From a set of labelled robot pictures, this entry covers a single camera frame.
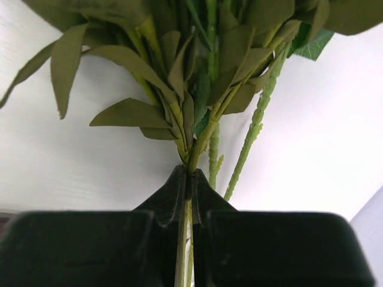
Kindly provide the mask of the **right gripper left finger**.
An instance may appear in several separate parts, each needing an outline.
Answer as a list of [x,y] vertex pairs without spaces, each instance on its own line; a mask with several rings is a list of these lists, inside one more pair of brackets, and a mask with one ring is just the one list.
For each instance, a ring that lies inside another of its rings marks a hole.
[[2,286],[182,286],[186,171],[131,211],[33,211],[1,236]]

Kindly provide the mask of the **dusty pink flower stem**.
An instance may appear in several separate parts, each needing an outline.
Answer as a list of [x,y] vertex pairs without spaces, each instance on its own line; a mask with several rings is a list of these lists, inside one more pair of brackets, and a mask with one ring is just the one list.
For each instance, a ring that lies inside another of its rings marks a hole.
[[[5,105],[14,88],[50,63],[50,79],[60,118],[68,112],[72,85],[82,58],[100,57],[127,70],[148,96],[120,100],[99,112],[92,127],[136,127],[149,139],[173,142],[186,171],[184,200],[183,285],[194,282],[193,210],[191,176],[203,171],[209,182],[209,154],[203,152],[191,171],[183,161],[184,139],[179,87],[172,76],[183,71],[178,58],[189,17],[182,1],[27,1],[43,20],[61,31],[61,37],[40,50],[22,67],[1,99]],[[258,98],[241,113],[224,115],[219,122],[218,154],[223,162],[215,185],[224,198],[236,166]]]

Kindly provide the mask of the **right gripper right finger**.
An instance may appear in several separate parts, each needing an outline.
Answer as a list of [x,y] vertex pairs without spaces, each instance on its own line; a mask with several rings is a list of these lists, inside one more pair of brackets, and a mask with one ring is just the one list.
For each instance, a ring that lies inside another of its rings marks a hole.
[[375,286],[357,236],[334,213],[239,211],[191,176],[196,286]]

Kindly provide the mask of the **orange flower stem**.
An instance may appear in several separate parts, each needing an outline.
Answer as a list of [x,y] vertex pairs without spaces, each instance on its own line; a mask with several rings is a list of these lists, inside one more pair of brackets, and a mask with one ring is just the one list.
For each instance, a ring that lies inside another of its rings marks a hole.
[[219,9],[220,76],[209,98],[209,175],[214,181],[223,158],[216,157],[219,120],[257,105],[224,193],[233,195],[250,149],[263,127],[285,61],[297,55],[316,61],[333,36],[353,36],[382,23],[381,1],[224,1]]

